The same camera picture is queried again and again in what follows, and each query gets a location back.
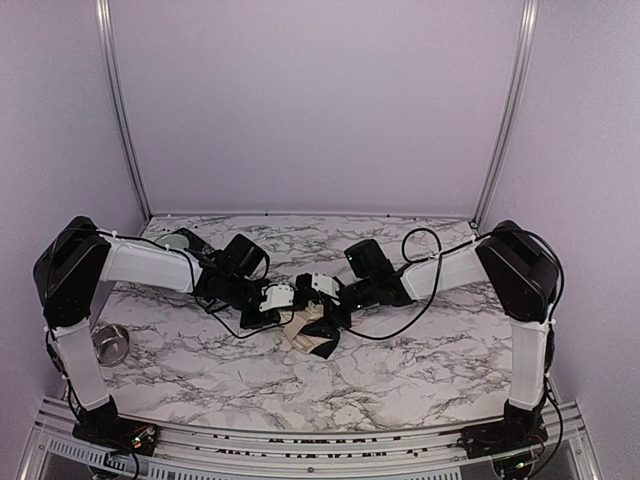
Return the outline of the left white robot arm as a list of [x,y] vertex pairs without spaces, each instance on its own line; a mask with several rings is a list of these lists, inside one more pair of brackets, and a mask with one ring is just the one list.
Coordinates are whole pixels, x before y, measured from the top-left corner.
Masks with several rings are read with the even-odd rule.
[[33,278],[61,371],[80,406],[94,412],[111,396],[91,339],[92,328],[119,284],[192,297],[208,314],[227,306],[246,328],[269,327],[294,303],[292,287],[255,277],[266,251],[238,234],[215,248],[187,228],[157,240],[100,229],[73,218],[36,261]]

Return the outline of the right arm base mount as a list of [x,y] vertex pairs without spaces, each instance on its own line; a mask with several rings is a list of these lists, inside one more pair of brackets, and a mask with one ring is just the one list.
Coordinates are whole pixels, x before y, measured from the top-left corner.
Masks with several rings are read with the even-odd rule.
[[541,401],[526,410],[508,401],[500,420],[464,427],[456,445],[463,448],[469,459],[498,455],[530,446],[542,446],[548,440],[543,425]]

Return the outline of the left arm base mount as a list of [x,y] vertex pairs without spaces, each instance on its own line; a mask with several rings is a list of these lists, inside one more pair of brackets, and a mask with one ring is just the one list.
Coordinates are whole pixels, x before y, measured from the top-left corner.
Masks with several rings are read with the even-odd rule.
[[158,443],[160,428],[154,423],[122,417],[115,400],[95,409],[80,406],[75,410],[76,423],[72,435],[96,445],[108,447],[122,454],[152,456]]

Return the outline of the beige folding umbrella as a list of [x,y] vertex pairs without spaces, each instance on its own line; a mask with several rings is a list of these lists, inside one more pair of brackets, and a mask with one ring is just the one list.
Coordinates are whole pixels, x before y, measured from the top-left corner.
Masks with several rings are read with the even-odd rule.
[[281,308],[279,316],[284,336],[298,352],[326,360],[336,349],[340,333],[321,303],[309,301],[300,310]]

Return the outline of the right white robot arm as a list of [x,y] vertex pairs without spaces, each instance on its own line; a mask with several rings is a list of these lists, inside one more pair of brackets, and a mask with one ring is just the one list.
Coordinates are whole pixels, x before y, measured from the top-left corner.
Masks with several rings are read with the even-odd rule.
[[512,328],[512,379],[507,404],[532,412],[543,401],[549,368],[553,309],[560,299],[564,273],[543,240],[512,221],[448,250],[396,269],[373,239],[349,247],[345,256],[356,280],[345,285],[335,277],[302,274],[300,294],[325,302],[325,310],[342,328],[353,312],[371,306],[404,307],[431,303],[442,292],[488,282]]

